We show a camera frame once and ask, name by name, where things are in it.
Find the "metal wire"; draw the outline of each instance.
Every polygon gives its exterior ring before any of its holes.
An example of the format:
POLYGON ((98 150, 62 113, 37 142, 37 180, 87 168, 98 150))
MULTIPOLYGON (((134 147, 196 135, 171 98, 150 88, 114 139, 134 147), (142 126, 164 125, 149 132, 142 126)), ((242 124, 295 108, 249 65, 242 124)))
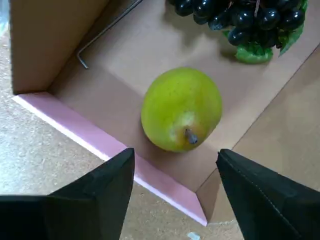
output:
POLYGON ((107 25, 101 32, 98 33, 91 41, 89 41, 86 45, 84 45, 76 54, 76 57, 80 61, 80 63, 84 66, 85 69, 89 69, 86 62, 81 58, 81 53, 86 50, 91 44, 97 41, 103 34, 105 34, 108 30, 110 30, 114 25, 116 25, 123 17, 125 17, 128 13, 131 12, 136 6, 138 6, 143 0, 136 0, 132 3, 123 13, 121 13, 113 22, 107 25))

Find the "cardboard flap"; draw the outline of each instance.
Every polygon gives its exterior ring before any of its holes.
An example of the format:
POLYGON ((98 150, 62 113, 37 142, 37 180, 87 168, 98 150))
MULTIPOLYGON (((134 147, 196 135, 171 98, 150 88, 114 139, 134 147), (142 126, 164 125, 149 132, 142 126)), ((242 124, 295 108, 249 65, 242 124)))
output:
POLYGON ((13 92, 45 91, 108 1, 11 1, 13 92))

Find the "green leaf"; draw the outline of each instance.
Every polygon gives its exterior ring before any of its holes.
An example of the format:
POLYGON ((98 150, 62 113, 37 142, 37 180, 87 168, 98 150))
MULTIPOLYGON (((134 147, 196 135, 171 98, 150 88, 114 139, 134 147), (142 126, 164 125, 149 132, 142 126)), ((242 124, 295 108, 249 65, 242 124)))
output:
POLYGON ((237 47, 235 57, 245 64, 263 64, 269 62, 273 55, 271 48, 262 48, 257 43, 248 43, 237 47))
MULTIPOLYGON (((308 0, 303 0, 301 3, 301 10, 307 11, 308 8, 308 0)), ((289 33, 287 38, 279 38, 280 42, 282 43, 282 48, 280 49, 280 56, 283 55, 286 51, 288 51, 291 46, 300 38, 301 34, 304 31, 304 25, 302 24, 293 32, 289 33)))
POLYGON ((283 44, 283 47, 280 49, 280 56, 283 55, 286 51, 288 51, 289 48, 291 48, 291 46, 300 38, 303 31, 304 31, 304 25, 302 24, 294 32, 291 32, 289 34, 286 40, 286 43, 283 44))
POLYGON ((308 0, 303 0, 300 9, 307 11, 307 8, 308 8, 308 0))

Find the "fake pear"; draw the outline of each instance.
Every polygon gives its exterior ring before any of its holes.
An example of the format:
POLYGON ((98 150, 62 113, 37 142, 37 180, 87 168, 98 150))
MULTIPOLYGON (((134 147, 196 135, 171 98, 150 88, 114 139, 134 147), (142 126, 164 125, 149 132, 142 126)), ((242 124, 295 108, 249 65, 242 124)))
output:
POLYGON ((151 84, 144 96, 141 123, 146 136, 159 148, 185 152, 211 134, 221 115, 221 95, 210 77, 179 67, 151 84))

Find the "dark purple grape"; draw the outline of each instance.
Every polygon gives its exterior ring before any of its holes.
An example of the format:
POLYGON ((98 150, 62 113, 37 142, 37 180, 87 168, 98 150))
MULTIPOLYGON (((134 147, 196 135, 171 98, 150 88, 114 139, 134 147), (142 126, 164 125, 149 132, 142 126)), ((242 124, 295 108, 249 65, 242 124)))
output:
POLYGON ((246 44, 249 41, 250 32, 235 27, 228 34, 228 41, 233 46, 238 46, 241 44, 246 44))
POLYGON ((255 13, 251 9, 235 9, 232 12, 232 23, 239 29, 251 28, 254 24, 255 13))
POLYGON ((196 24, 199 24, 199 25, 203 25, 203 24, 206 24, 208 22, 208 18, 205 17, 205 18, 200 18, 196 15, 193 15, 193 20, 196 24))
POLYGON ((305 22, 306 14, 304 11, 287 11, 279 23, 282 30, 295 30, 305 22))
POLYGON ((262 30, 271 30, 280 21, 280 14, 274 8, 260 9, 257 16, 257 23, 262 30))
POLYGON ((193 13, 192 0, 175 0, 175 12, 181 17, 188 16, 193 13))
POLYGON ((268 49, 276 46, 278 41, 278 31, 277 29, 272 29, 268 31, 259 31, 258 33, 258 43, 262 48, 268 49))
POLYGON ((288 10, 295 10, 301 3, 301 0, 278 0, 277 8, 284 12, 288 10))
POLYGON ((214 11, 215 0, 193 0, 193 12, 198 18, 209 18, 214 11))
POLYGON ((209 22, 209 28, 211 30, 221 30, 230 25, 231 15, 229 9, 224 10, 220 14, 212 17, 209 22))

